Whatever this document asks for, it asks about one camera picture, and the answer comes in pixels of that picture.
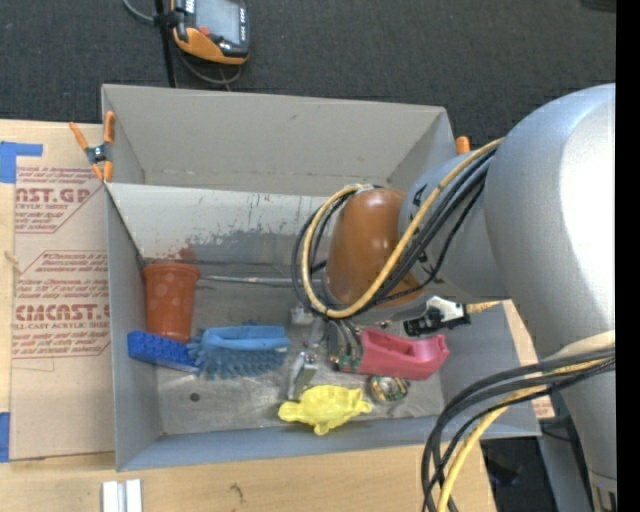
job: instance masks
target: orange clip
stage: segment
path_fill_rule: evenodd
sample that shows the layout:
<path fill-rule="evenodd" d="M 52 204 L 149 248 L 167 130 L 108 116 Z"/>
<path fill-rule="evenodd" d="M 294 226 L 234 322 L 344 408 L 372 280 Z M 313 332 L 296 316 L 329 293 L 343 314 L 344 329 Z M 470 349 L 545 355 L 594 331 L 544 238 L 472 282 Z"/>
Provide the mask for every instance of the orange clip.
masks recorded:
<path fill-rule="evenodd" d="M 456 151 L 459 155 L 471 151 L 471 142 L 469 141 L 469 137 L 461 135 L 456 139 Z"/>
<path fill-rule="evenodd" d="M 110 157 L 110 148 L 115 142 L 115 124 L 116 124 L 116 116 L 110 110 L 107 112 L 104 118 L 104 142 L 100 146 L 90 147 L 87 144 L 87 140 L 82 135 L 80 128 L 74 123 L 69 123 L 69 128 L 76 137 L 76 141 L 82 148 L 82 150 L 86 153 L 87 158 L 89 159 L 89 163 L 91 164 L 91 170 L 98 177 L 100 181 L 108 181 L 111 182 L 113 177 L 113 164 Z M 104 168 L 101 170 L 98 163 L 104 162 Z"/>

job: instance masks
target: black cable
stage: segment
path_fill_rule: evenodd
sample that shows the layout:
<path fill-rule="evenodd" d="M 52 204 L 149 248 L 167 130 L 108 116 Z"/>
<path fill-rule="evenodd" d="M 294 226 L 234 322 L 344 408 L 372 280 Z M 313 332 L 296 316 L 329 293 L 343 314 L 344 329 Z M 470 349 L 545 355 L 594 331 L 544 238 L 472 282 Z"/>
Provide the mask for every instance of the black cable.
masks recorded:
<path fill-rule="evenodd" d="M 440 442 L 442 431 L 444 430 L 446 424 L 457 414 L 459 414 L 462 410 L 472 407 L 484 400 L 488 400 L 495 396 L 509 393 L 512 391 L 516 391 L 517 389 L 522 389 L 523 387 L 529 387 L 532 383 L 534 385 L 539 384 L 547 384 L 550 376 L 543 376 L 531 379 L 524 379 L 509 382 L 507 384 L 500 384 L 502 382 L 508 381 L 510 379 L 514 379 L 517 377 L 524 377 L 531 373 L 537 372 L 548 372 L 553 371 L 558 368 L 562 368 L 567 365 L 584 363 L 588 361 L 592 361 L 594 359 L 609 357 L 614 355 L 615 351 L 613 349 L 599 350 L 589 354 L 579 354 L 575 356 L 569 356 L 564 358 L 559 358 L 551 361 L 543 361 L 542 363 L 537 363 L 534 365 L 528 365 L 525 367 L 515 368 L 512 370 L 507 370 L 505 372 L 501 372 L 495 375 L 491 375 L 485 379 L 482 379 L 471 386 L 462 390 L 458 395 L 456 395 L 445 407 L 442 411 L 436 425 L 434 426 L 429 439 L 427 440 L 425 446 L 425 452 L 423 455 L 423 466 L 422 466 L 422 479 L 426 480 L 426 473 L 428 471 L 428 461 L 432 458 L 436 465 L 440 464 Z"/>
<path fill-rule="evenodd" d="M 445 258 L 446 254 L 447 254 L 447 251 L 449 250 L 449 247 L 451 246 L 451 242 L 453 241 L 453 238 L 455 237 L 455 235 L 458 233 L 458 231 L 462 227 L 462 224 L 464 223 L 465 219 L 467 218 L 467 216 L 471 212 L 471 209 L 473 208 L 473 206 L 475 205 L 476 201 L 480 197 L 483 189 L 484 189 L 484 184 L 481 184 L 478 192 L 476 192 L 476 194 L 471 198 L 469 203 L 467 203 L 467 205 L 465 206 L 464 210 L 460 214 L 460 217 L 458 218 L 458 220 L 456 221 L 455 225 L 453 226 L 453 228 L 449 232 L 449 235 L 447 236 L 447 238 L 445 240 L 445 243 L 444 243 L 444 245 L 442 247 L 442 251 L 440 252 L 440 256 L 438 257 L 436 265 L 431 270 L 429 278 L 427 278 L 425 281 L 423 281 L 422 283 L 418 284 L 417 286 L 414 286 L 413 288 L 409 288 L 408 290 L 404 290 L 402 292 L 398 292 L 398 293 L 395 293 L 393 295 L 387 295 L 387 296 L 383 296 L 381 298 L 378 298 L 377 300 L 373 300 L 368 305 L 366 305 L 363 308 L 363 310 L 361 310 L 361 311 L 367 311 L 367 310 L 369 310 L 369 309 L 371 309 L 371 308 L 373 308 L 375 306 L 378 306 L 378 305 L 380 305 L 380 304 L 382 304 L 384 302 L 388 302 L 388 301 L 391 301 L 391 300 L 398 299 L 400 297 L 404 297 L 405 295 L 409 295 L 411 293 L 414 293 L 414 292 L 416 292 L 418 290 L 423 289 L 425 286 L 427 286 L 429 283 L 431 283 L 431 281 L 433 281 L 435 279 L 438 271 L 440 270 L 440 268 L 442 267 L 442 265 L 444 263 L 444 258 Z M 389 282 L 388 287 L 393 289 L 397 285 L 397 282 L 399 282 L 402 278 L 404 278 L 404 276 L 401 276 L 401 275 L 396 276 L 393 280 L 391 280 Z"/>
<path fill-rule="evenodd" d="M 200 80 L 202 80 L 203 82 L 208 83 L 209 85 L 214 85 L 216 87 L 226 87 L 227 90 L 231 90 L 229 88 L 229 86 L 235 82 L 238 81 L 238 79 L 242 76 L 242 66 L 238 65 L 238 66 L 234 66 L 236 67 L 236 72 L 234 75 L 231 76 L 231 78 L 226 78 L 224 71 L 222 70 L 221 67 L 218 67 L 218 71 L 220 72 L 220 75 L 222 76 L 221 80 L 217 80 L 211 76 L 207 76 L 204 75 L 202 73 L 200 73 L 195 67 L 193 67 L 193 65 L 191 65 L 189 63 L 189 61 L 187 60 L 187 57 L 181 52 L 180 53 L 180 60 L 182 62 L 182 64 L 184 65 L 185 68 L 187 68 L 187 70 L 194 76 L 196 76 L 197 78 L 199 78 Z"/>
<path fill-rule="evenodd" d="M 329 219 L 331 218 L 332 215 L 335 214 L 335 212 L 350 198 L 352 197 L 354 194 L 356 193 L 356 191 L 350 192 L 348 194 L 345 194 L 344 196 L 342 196 L 338 201 L 336 201 L 336 203 L 334 203 L 331 208 L 325 212 L 323 219 L 321 221 L 321 229 L 320 229 L 320 234 L 322 234 L 322 232 L 324 231 L 324 229 L 326 228 L 327 223 L 329 222 Z M 322 312 L 318 312 L 316 309 L 314 309 L 311 305 L 311 302 L 309 301 L 309 297 L 307 297 L 306 293 L 304 292 L 304 290 L 300 287 L 300 285 L 298 284 L 298 275 L 297 275 L 297 267 L 298 267 L 298 255 L 300 253 L 300 246 L 302 245 L 302 240 L 304 238 L 304 236 L 306 235 L 307 231 L 309 230 L 309 227 L 311 226 L 311 223 L 313 222 L 313 219 L 315 218 L 315 216 L 318 214 L 318 212 L 320 211 L 320 207 L 316 209 L 315 212 L 313 212 L 313 214 L 311 214 L 309 216 L 309 218 L 305 221 L 305 223 L 303 224 L 302 228 L 300 229 L 300 231 L 298 232 L 298 235 L 296 236 L 296 240 L 293 244 L 293 251 L 291 253 L 291 278 L 292 281 L 294 283 L 293 287 L 294 287 L 294 291 L 296 292 L 296 295 L 298 297 L 298 300 L 300 300 L 300 302 L 302 303 L 303 306 L 305 306 L 305 309 L 311 311 L 311 313 L 322 313 Z M 309 251 L 309 259 L 306 262 L 300 262 L 301 265 L 307 265 L 308 268 L 311 269 L 311 272 L 313 273 L 316 270 L 319 270 L 320 268 L 324 267 L 326 265 L 326 262 L 322 262 L 322 263 L 318 263 L 317 265 L 313 264 L 312 258 L 315 258 L 315 256 L 317 256 L 317 244 L 319 243 L 319 239 L 316 239 L 316 247 L 314 248 L 314 244 L 312 244 L 311 246 L 311 250 Z"/>
<path fill-rule="evenodd" d="M 155 0 L 156 13 L 153 17 L 153 23 L 158 25 L 160 29 L 160 38 L 162 39 L 162 51 L 164 62 L 167 68 L 167 78 L 169 87 L 175 89 L 177 87 L 176 74 L 173 68 L 173 58 L 171 56 L 171 47 L 169 46 L 169 25 L 164 12 L 164 1 Z"/>
<path fill-rule="evenodd" d="M 456 434 L 451 438 L 451 441 L 449 443 L 449 446 L 447 447 L 447 450 L 445 452 L 445 454 L 443 455 L 441 461 L 439 464 L 435 465 L 435 473 L 434 475 L 431 477 L 429 484 L 426 485 L 426 481 L 423 480 L 422 484 L 423 484 L 423 491 L 425 494 L 425 503 L 423 504 L 423 509 L 425 508 L 429 508 L 429 510 L 433 510 L 435 511 L 435 508 L 431 508 L 427 506 L 427 502 L 430 502 L 430 504 L 433 506 L 433 500 L 429 500 L 427 498 L 427 496 L 430 496 L 431 491 L 433 490 L 433 488 L 435 487 L 435 485 L 438 482 L 442 483 L 442 476 L 443 476 L 443 472 L 444 472 L 444 468 L 446 467 L 446 465 L 449 463 L 449 460 L 451 459 L 453 452 L 455 451 L 456 446 L 458 445 L 458 443 L 460 442 L 460 440 L 462 439 L 462 437 L 464 436 L 464 433 L 467 431 L 467 429 L 473 425 L 473 423 L 475 423 L 477 420 L 479 420 L 480 418 L 484 417 L 485 415 L 497 410 L 497 409 L 502 409 L 504 407 L 510 407 L 511 405 L 514 404 L 518 404 L 518 403 L 523 403 L 523 402 L 527 402 L 527 401 L 531 401 L 531 400 L 535 400 L 536 398 L 542 397 L 542 396 L 547 396 L 550 395 L 551 393 L 557 392 L 557 391 L 561 391 L 562 389 L 565 389 L 569 386 L 573 386 L 574 384 L 577 384 L 578 382 L 581 382 L 583 380 L 586 380 L 590 377 L 593 377 L 595 375 L 599 375 L 601 373 L 604 372 L 608 372 L 608 371 L 612 371 L 615 369 L 615 357 L 609 358 L 605 361 L 603 361 L 602 363 L 595 365 L 591 368 L 586 368 L 586 369 L 582 369 L 582 370 L 577 370 L 575 372 L 571 372 L 571 373 L 565 373 L 565 374 L 559 374 L 559 375 L 555 375 L 556 377 L 563 377 L 563 379 L 560 380 L 560 382 L 557 383 L 553 383 L 550 384 L 549 387 L 547 389 L 544 390 L 540 390 L 538 392 L 535 392 L 531 395 L 525 396 L 525 397 L 520 397 L 520 398 L 514 398 L 511 400 L 508 400 L 504 403 L 498 403 L 496 405 L 493 405 L 485 410 L 483 410 L 482 412 L 476 414 L 475 416 L 473 416 L 470 420 L 468 420 L 462 427 L 460 427 L 458 429 L 458 431 L 456 432 Z"/>
<path fill-rule="evenodd" d="M 354 352 L 354 345 L 353 343 L 351 343 L 352 340 L 356 341 L 356 344 L 358 343 L 358 337 L 354 335 L 353 333 L 353 328 L 349 325 L 347 325 L 347 327 L 345 327 L 345 322 L 341 322 L 338 320 L 329 320 L 329 323 L 335 325 L 336 329 L 338 329 L 340 331 L 340 333 L 342 334 L 342 337 L 344 338 L 344 343 L 347 346 L 348 349 L 348 355 L 352 355 Z"/>
<path fill-rule="evenodd" d="M 138 11 L 128 0 L 122 0 L 122 4 L 126 7 L 127 11 L 131 13 L 131 15 L 138 21 L 145 23 L 147 25 L 153 25 L 153 16 L 147 16 L 146 14 L 142 14 Z"/>
<path fill-rule="evenodd" d="M 368 311 L 371 308 L 374 308 L 382 303 L 403 297 L 405 295 L 409 295 L 414 293 L 425 286 L 427 286 L 434 278 L 437 270 L 435 272 L 432 271 L 432 277 L 423 283 L 415 286 L 409 290 L 405 290 L 403 292 L 398 292 L 394 295 L 389 295 L 389 293 L 402 281 L 406 275 L 411 271 L 413 266 L 416 264 L 420 256 L 424 253 L 427 246 L 438 234 L 439 230 L 442 228 L 444 223 L 449 219 L 452 213 L 456 210 L 456 208 L 462 203 L 468 196 L 468 194 L 477 186 L 482 185 L 487 172 L 489 163 L 491 158 L 493 157 L 495 150 L 489 152 L 487 155 L 483 155 L 483 158 L 480 158 L 477 162 L 474 162 L 476 165 L 470 166 L 469 171 L 465 173 L 465 175 L 461 176 L 453 185 L 450 186 L 450 190 L 442 200 L 442 202 L 438 205 L 432 216 L 425 223 L 424 227 L 419 232 L 419 238 L 417 238 L 410 248 L 405 252 L 405 255 L 398 262 L 398 265 L 393 270 L 392 274 L 385 281 L 385 283 L 380 287 L 380 289 L 371 297 L 370 301 L 363 306 L 363 308 L 358 312 L 358 314 Z M 467 185 L 465 189 L 462 190 L 458 194 L 458 191 L 464 186 Z M 463 212 L 462 220 L 468 214 L 470 207 L 468 207 Z M 459 225 L 454 228 L 454 232 L 449 234 L 448 243 L 446 244 L 446 249 L 448 249 L 448 245 L 451 243 L 453 236 L 459 229 Z M 443 250 L 439 260 L 440 264 L 437 265 L 439 267 L 442 266 L 444 260 L 444 255 L 446 254 L 446 250 Z"/>

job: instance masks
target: orange cup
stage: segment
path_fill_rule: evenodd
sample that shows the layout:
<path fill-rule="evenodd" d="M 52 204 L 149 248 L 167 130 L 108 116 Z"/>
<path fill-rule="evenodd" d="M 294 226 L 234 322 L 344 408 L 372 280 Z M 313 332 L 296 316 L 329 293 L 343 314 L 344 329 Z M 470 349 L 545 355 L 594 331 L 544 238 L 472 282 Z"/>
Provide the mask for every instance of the orange cup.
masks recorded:
<path fill-rule="evenodd" d="M 142 269 L 147 331 L 186 343 L 191 337 L 193 298 L 200 272 L 193 265 L 151 263 Z"/>

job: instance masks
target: yellow toy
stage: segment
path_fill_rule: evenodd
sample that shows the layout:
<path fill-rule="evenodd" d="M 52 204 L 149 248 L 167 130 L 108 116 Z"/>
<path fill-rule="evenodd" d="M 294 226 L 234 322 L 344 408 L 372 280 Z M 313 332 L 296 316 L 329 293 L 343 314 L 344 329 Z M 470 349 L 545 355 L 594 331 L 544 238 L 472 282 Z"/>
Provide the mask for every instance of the yellow toy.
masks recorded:
<path fill-rule="evenodd" d="M 344 425 L 360 413 L 371 412 L 371 404 L 362 400 L 361 389 L 341 386 L 314 386 L 302 395 L 300 402 L 285 402 L 278 416 L 284 421 L 312 425 L 319 436 Z"/>

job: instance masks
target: orange device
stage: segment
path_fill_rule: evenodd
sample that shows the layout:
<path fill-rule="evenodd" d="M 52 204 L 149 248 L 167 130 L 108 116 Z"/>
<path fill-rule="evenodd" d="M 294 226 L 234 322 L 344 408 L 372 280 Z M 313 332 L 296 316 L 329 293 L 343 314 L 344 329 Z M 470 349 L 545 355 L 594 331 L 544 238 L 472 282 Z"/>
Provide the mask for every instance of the orange device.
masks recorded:
<path fill-rule="evenodd" d="M 242 0 L 173 0 L 171 7 L 184 15 L 173 29 L 183 52 L 218 64 L 249 58 L 249 16 Z"/>

